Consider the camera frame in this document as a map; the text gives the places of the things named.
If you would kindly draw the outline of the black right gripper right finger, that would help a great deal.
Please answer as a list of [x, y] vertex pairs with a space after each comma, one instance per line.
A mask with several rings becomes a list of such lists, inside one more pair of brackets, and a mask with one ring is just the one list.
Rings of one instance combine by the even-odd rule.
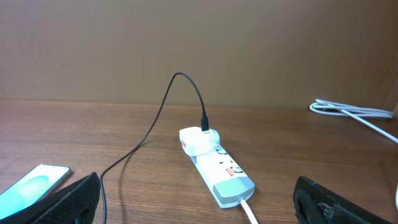
[[297, 179], [293, 203], [300, 224], [391, 224], [304, 176]]

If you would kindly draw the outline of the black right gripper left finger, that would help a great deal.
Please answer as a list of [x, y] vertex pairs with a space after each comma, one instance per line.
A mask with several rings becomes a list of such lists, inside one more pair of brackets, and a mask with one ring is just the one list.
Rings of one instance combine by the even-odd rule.
[[1, 224], [92, 224], [100, 199], [96, 172], [1, 220]]

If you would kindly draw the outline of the Galaxy smartphone teal screen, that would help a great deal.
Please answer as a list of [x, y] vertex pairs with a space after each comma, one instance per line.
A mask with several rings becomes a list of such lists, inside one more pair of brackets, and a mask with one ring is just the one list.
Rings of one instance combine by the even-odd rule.
[[1, 219], [46, 197], [70, 174], [70, 168], [40, 164], [1, 194]]

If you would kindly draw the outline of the white USB charger plug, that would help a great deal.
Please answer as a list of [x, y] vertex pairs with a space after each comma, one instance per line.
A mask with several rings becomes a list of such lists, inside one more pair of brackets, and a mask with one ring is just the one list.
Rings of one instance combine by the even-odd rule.
[[215, 129], [202, 131], [200, 127], [190, 127], [179, 131], [182, 148], [188, 156], [195, 157], [215, 150], [220, 144], [220, 135]]

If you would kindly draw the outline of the white power strip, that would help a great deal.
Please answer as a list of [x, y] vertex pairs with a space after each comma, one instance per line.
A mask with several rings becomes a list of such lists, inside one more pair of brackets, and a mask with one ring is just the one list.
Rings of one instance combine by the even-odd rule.
[[181, 139], [182, 148], [220, 208], [238, 206], [254, 194], [255, 184], [219, 140]]

